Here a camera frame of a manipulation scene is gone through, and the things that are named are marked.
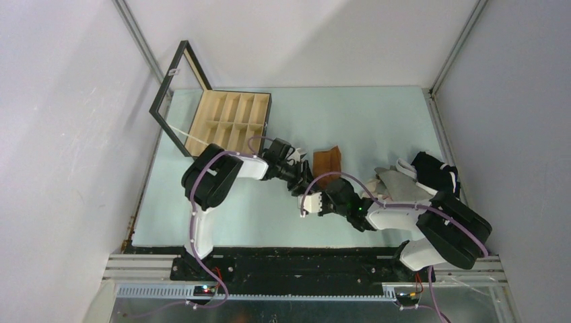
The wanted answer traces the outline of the orange-brown underwear with cream waistband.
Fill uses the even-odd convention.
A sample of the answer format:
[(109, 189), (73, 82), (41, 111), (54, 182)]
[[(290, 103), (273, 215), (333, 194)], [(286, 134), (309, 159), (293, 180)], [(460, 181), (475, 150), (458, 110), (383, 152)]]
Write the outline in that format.
[(341, 160), (342, 154), (338, 146), (334, 146), (330, 150), (315, 151), (313, 153), (312, 173), (314, 177), (321, 176), (329, 172), (337, 172), (323, 176), (317, 181), (319, 188), (326, 188), (329, 183), (341, 177)]

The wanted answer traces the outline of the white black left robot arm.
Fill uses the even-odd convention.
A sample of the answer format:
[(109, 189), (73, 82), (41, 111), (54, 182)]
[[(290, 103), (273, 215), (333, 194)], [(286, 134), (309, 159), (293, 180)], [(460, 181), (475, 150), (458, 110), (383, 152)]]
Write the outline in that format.
[(184, 195), (191, 204), (189, 240), (184, 245), (193, 255), (187, 272), (196, 280), (212, 274), (213, 263), (206, 256), (213, 250), (214, 224), (209, 214), (220, 206), (238, 178), (286, 183), (292, 196), (300, 196), (314, 180), (304, 154), (283, 139), (273, 139), (260, 153), (242, 153), (209, 144), (181, 179)]

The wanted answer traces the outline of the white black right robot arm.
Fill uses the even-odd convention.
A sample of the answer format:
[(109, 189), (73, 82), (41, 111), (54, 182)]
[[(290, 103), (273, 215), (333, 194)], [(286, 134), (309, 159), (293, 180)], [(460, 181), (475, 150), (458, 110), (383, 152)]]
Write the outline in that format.
[(340, 215), (360, 232), (408, 231), (412, 239), (401, 243), (391, 264), (400, 281), (444, 262), (473, 268), (478, 258), (487, 256), (485, 243), (492, 233), (491, 224), (452, 193), (440, 191), (421, 201), (388, 202), (371, 194), (360, 197), (344, 178), (332, 181), (321, 192), (319, 213)]

